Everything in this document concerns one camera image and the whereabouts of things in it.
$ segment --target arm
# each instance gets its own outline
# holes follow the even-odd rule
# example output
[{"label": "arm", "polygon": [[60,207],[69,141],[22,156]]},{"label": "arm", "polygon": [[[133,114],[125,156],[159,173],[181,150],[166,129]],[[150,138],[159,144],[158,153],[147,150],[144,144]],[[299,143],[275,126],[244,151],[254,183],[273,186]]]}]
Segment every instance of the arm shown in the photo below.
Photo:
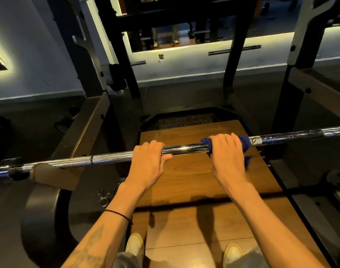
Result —
[{"label": "arm", "polygon": [[245,176],[242,143],[235,134],[211,136],[212,170],[246,218],[268,264],[273,268],[324,266],[265,204]]},{"label": "arm", "polygon": [[[164,146],[153,140],[150,144],[144,143],[134,148],[129,175],[119,186],[107,210],[131,218],[142,194],[155,184],[164,172],[165,163],[172,158],[171,154],[161,156]],[[103,212],[62,268],[111,267],[128,223],[127,219],[118,214]]]}]

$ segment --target blue towel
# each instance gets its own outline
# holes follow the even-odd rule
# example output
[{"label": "blue towel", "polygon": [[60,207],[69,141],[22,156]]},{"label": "blue towel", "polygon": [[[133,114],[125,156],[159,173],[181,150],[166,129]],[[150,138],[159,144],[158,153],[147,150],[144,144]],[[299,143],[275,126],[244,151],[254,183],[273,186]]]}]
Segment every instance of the blue towel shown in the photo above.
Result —
[{"label": "blue towel", "polygon": [[[242,142],[242,150],[245,153],[251,147],[251,141],[249,140],[248,136],[239,136],[239,140]],[[208,137],[201,139],[201,143],[207,143],[209,152],[207,155],[210,157],[212,154],[212,141]],[[249,160],[252,158],[252,155],[245,155],[244,156],[244,168],[247,170],[249,165]]]}]

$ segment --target hand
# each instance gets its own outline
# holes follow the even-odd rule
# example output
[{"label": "hand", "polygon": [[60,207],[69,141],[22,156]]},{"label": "hand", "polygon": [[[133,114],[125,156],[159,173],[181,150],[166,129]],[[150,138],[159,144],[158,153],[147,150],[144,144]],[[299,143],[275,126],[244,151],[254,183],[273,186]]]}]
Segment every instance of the hand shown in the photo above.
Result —
[{"label": "hand", "polygon": [[172,154],[161,156],[165,144],[152,140],[133,150],[131,167],[126,179],[127,184],[132,184],[145,192],[157,182],[164,173],[164,165],[172,158]]},{"label": "hand", "polygon": [[242,142],[232,133],[210,136],[212,141],[212,171],[218,182],[232,195],[239,185],[248,183],[244,169]]}]

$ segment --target tattoo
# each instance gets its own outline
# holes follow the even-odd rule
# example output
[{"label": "tattoo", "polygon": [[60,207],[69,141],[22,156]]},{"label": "tattoo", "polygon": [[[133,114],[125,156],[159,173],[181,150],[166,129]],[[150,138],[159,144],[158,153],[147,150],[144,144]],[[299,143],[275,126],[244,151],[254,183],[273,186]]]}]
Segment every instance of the tattoo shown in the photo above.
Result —
[{"label": "tattoo", "polygon": [[96,231],[94,231],[86,244],[84,249],[75,249],[68,258],[75,257],[75,261],[71,265],[67,265],[64,268],[78,268],[82,262],[86,261],[90,267],[99,268],[103,265],[102,257],[95,257],[88,253],[89,249],[102,238],[104,225],[101,225]]}]

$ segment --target left hand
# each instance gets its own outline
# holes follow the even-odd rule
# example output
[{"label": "left hand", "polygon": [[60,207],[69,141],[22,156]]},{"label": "left hand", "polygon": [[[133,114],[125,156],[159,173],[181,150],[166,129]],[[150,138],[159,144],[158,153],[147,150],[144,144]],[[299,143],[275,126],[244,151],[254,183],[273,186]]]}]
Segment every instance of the left hand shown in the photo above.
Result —
[{"label": "left hand", "polygon": [[156,140],[136,146],[126,182],[143,192],[154,185],[163,174],[165,163],[172,158],[172,154],[161,156],[164,146]]}]

